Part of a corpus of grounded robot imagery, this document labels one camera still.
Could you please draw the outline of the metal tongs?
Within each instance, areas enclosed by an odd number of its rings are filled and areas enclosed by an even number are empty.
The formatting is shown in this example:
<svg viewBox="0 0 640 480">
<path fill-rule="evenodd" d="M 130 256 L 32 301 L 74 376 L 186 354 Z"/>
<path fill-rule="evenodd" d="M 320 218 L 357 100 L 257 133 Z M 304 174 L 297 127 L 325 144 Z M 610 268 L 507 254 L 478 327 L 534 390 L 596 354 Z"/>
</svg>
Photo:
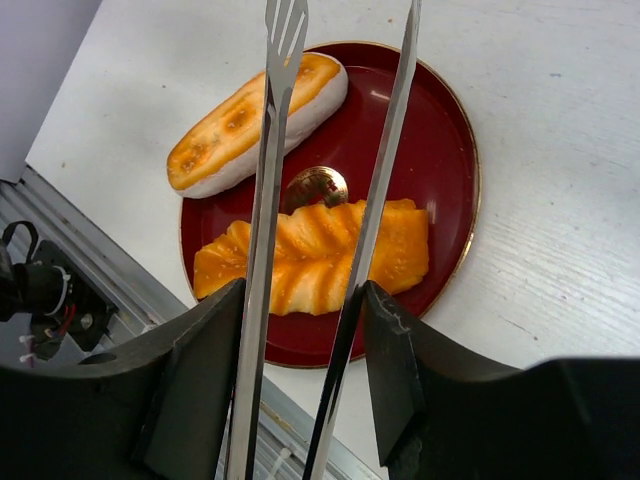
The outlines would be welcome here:
<svg viewBox="0 0 640 480">
<path fill-rule="evenodd" d="M 303 476 L 306 479 L 322 478 L 327 465 L 344 374 L 350 361 L 364 297 L 364 284 L 372 263 L 415 73 L 421 8 L 421 1 L 413 0 L 406 20 L 345 301 L 305 462 Z M 239 360 L 228 436 L 226 476 L 229 479 L 250 479 L 254 471 L 285 130 L 302 58 L 308 15 L 308 5 L 304 1 L 270 1 L 266 5 L 264 109 Z"/>
</svg>

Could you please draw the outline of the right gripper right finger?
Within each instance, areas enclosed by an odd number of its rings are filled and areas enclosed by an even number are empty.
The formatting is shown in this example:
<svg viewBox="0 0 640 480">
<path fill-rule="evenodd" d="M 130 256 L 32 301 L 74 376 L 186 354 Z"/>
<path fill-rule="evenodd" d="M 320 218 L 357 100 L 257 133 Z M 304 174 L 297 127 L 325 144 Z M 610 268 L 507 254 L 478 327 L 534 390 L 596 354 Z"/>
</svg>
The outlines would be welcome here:
<svg viewBox="0 0 640 480">
<path fill-rule="evenodd" d="M 380 463 L 393 479 L 635 479 L 639 362 L 517 369 L 424 324 L 375 283 L 364 338 Z"/>
</svg>

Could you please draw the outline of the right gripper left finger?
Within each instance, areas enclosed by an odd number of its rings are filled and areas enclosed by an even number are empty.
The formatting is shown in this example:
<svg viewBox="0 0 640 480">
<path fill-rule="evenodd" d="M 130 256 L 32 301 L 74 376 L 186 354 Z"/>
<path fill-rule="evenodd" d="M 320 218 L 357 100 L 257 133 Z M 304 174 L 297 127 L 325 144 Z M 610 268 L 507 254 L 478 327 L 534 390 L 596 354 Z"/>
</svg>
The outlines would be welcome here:
<svg viewBox="0 0 640 480">
<path fill-rule="evenodd" d="M 5 479 L 211 479 L 235 381 L 245 283 L 107 352 L 1 371 Z"/>
</svg>

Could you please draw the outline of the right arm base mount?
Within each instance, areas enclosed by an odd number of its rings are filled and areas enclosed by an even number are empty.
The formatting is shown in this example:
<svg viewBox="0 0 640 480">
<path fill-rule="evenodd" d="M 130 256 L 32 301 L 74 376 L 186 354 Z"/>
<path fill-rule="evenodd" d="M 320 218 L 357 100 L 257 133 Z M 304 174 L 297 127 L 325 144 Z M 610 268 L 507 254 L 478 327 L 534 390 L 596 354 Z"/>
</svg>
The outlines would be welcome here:
<svg viewBox="0 0 640 480">
<path fill-rule="evenodd" d="M 15 263 L 8 246 L 16 231 L 29 234 L 25 259 Z M 115 303 L 97 283 L 54 242 L 42 239 L 27 220 L 8 224 L 1 234 L 1 320 L 16 315 L 30 317 L 29 332 L 19 337 L 27 348 L 20 361 L 32 367 L 49 361 L 66 339 L 85 353 L 92 351 L 108 333 L 118 312 Z"/>
</svg>

